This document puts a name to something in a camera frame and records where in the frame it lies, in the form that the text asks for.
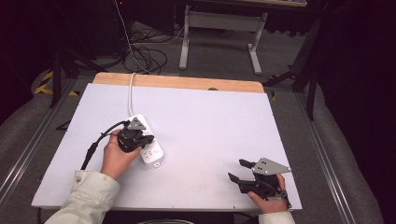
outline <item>gray surface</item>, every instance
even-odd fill
[[[209,32],[195,32],[191,36],[191,49],[186,71],[178,70],[181,40],[176,40],[169,45],[151,45],[150,47],[161,49],[167,54],[168,64],[163,68],[163,74],[166,75],[263,82],[271,75],[279,75],[288,71],[287,65],[294,61],[304,40],[301,36],[288,37],[287,35],[264,32],[257,49],[263,71],[263,75],[258,77],[253,73],[246,47],[253,36],[250,33],[235,32],[230,37],[219,37]],[[122,65],[108,70],[111,72],[124,71]],[[80,77],[76,84],[76,90],[84,90],[84,86],[90,81],[90,78]],[[41,77],[38,77],[33,89],[40,80]],[[381,223],[383,221],[376,200],[361,176],[344,136],[327,110],[324,100],[320,96],[320,90],[318,93],[314,112],[315,125],[357,223]],[[64,135],[64,132],[54,129],[72,118],[78,100],[79,97],[67,97],[19,185],[1,211],[0,223],[36,223],[36,209],[32,208],[30,203],[39,185],[37,179],[45,173]],[[34,100],[21,107],[0,127],[2,136],[0,140],[0,146],[2,146],[0,149],[0,177],[2,181],[8,169],[16,162],[29,142],[49,104],[50,95],[36,94]],[[296,223],[342,223],[294,93],[276,89],[276,101],[271,100],[271,105],[290,166],[296,174],[295,181],[304,208],[302,211],[293,212]],[[44,211],[43,213],[45,220],[53,211]]]

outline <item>white power strip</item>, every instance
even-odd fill
[[[134,115],[128,118],[128,120],[132,121],[134,118],[137,118],[146,127],[146,129],[142,130],[143,135],[154,135],[143,115]],[[145,148],[140,151],[140,156],[148,167],[157,168],[161,165],[161,162],[163,161],[163,149],[160,147],[160,144],[158,144],[155,137],[150,144],[146,144]]]

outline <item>white sleeve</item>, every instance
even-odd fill
[[[107,175],[76,171],[72,193],[46,223],[102,223],[119,190],[120,184]]]
[[[290,212],[278,212],[259,215],[260,224],[294,224]]]

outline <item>metal bar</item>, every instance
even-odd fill
[[[308,124],[309,131],[311,132],[312,138],[315,143],[315,151],[317,153],[320,166],[326,177],[327,183],[329,184],[330,191],[332,192],[332,196],[334,198],[341,219],[343,219],[343,223],[346,224],[356,223],[352,211],[350,210],[349,205],[347,203],[347,199],[342,190],[341,184],[338,181],[334,169],[332,168],[332,163],[330,162],[330,159],[327,156],[326,148],[323,146],[323,143],[321,142],[320,136],[318,134],[318,130],[315,126],[315,122],[310,120],[310,118],[308,117],[305,111],[306,105],[303,94],[295,93],[295,97],[304,115],[305,122]]]
[[[40,147],[40,144],[45,137],[45,134],[47,133],[50,123],[57,114],[59,108],[64,102],[64,99],[67,97],[67,93],[69,93],[73,89],[75,83],[75,79],[66,80],[66,82],[64,83],[63,93],[61,94],[61,98],[59,99],[58,103],[53,108],[49,109],[49,111],[39,124],[37,130],[35,131],[32,139],[29,141],[29,144],[26,146],[25,150],[22,152],[14,166],[10,169],[5,182],[0,188],[0,212],[3,210],[12,192],[20,182],[24,172],[29,166],[30,161]]]

